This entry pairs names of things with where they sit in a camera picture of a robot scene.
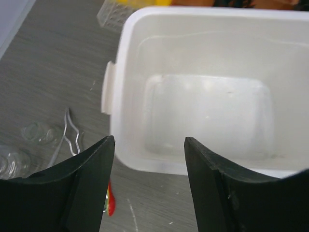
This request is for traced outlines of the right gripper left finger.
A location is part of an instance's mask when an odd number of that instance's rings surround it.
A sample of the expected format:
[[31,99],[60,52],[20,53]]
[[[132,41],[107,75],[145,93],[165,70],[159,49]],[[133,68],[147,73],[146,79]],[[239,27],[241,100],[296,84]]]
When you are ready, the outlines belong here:
[[98,232],[114,158],[107,136],[82,153],[25,179],[26,232]]

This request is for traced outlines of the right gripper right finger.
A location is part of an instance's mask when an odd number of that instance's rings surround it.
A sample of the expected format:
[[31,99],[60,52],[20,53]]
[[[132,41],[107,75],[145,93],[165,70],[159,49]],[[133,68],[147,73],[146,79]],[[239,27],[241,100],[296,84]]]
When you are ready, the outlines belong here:
[[283,232],[278,178],[242,167],[193,137],[185,161],[200,232]]

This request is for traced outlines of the white plastic tub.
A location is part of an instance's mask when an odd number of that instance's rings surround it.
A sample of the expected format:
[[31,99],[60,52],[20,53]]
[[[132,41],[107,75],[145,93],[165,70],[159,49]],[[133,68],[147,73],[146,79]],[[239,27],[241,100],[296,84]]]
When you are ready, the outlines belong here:
[[101,111],[138,171],[187,174],[186,137],[254,171],[309,166],[309,14],[146,7],[123,24]]

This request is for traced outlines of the yellow test tube rack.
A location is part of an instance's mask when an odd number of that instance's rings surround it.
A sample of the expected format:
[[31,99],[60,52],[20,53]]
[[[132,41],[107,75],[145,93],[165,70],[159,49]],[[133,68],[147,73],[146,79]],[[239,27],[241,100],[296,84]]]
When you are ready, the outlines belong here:
[[172,0],[117,0],[116,2],[135,8],[141,8],[146,6],[169,6]]

